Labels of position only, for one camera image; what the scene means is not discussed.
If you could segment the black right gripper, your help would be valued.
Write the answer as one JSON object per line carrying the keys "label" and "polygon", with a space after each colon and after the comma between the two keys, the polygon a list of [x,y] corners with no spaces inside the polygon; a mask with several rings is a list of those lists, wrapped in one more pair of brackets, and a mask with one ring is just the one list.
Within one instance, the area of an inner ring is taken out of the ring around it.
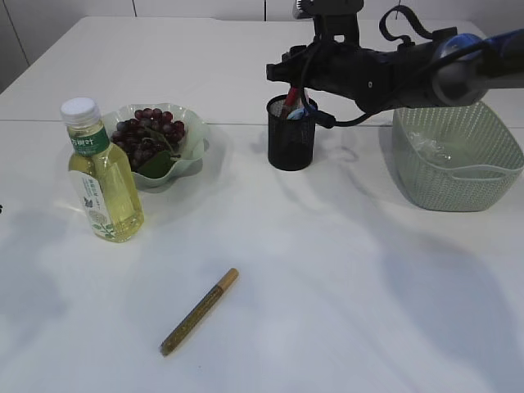
{"label": "black right gripper", "polygon": [[368,80],[357,15],[315,16],[313,21],[313,42],[291,47],[279,63],[267,64],[267,80],[361,98],[368,90]]}

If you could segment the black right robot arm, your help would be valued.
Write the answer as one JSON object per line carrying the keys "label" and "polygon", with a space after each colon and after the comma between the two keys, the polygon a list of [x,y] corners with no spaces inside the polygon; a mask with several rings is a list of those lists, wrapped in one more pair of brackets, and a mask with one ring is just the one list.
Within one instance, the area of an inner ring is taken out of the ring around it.
{"label": "black right robot arm", "polygon": [[398,41],[393,52],[364,48],[359,42],[357,14],[361,1],[298,1],[293,16],[314,22],[311,44],[291,47],[277,64],[266,66],[269,81],[345,97],[362,115],[340,121],[305,103],[306,113],[326,129],[351,127],[383,111],[397,108],[461,107],[479,102],[491,89],[522,88],[523,32],[490,38],[461,34],[456,28],[426,30],[413,10],[395,6],[415,33],[395,36],[379,22],[386,40]]}

